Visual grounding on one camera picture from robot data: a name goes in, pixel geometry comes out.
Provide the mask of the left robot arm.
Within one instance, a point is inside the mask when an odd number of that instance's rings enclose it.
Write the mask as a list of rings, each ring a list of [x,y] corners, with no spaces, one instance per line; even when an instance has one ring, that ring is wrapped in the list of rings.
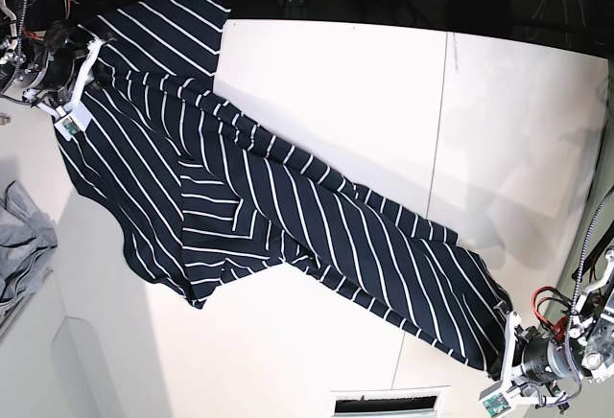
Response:
[[[516,332],[519,360],[512,365],[512,382],[537,409],[555,407],[564,412],[582,391],[583,380],[600,383],[613,376],[613,227],[589,246],[612,198],[613,191],[608,190],[589,222],[572,273],[572,295],[543,288],[531,298],[538,312],[543,301],[539,295],[548,291],[547,299],[562,306],[562,317],[556,323],[543,317],[539,330]]]

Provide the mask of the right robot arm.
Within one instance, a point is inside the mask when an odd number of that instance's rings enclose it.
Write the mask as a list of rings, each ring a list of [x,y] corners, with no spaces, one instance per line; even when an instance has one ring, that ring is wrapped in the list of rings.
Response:
[[[75,74],[74,0],[1,0],[1,97],[9,89],[62,90]]]

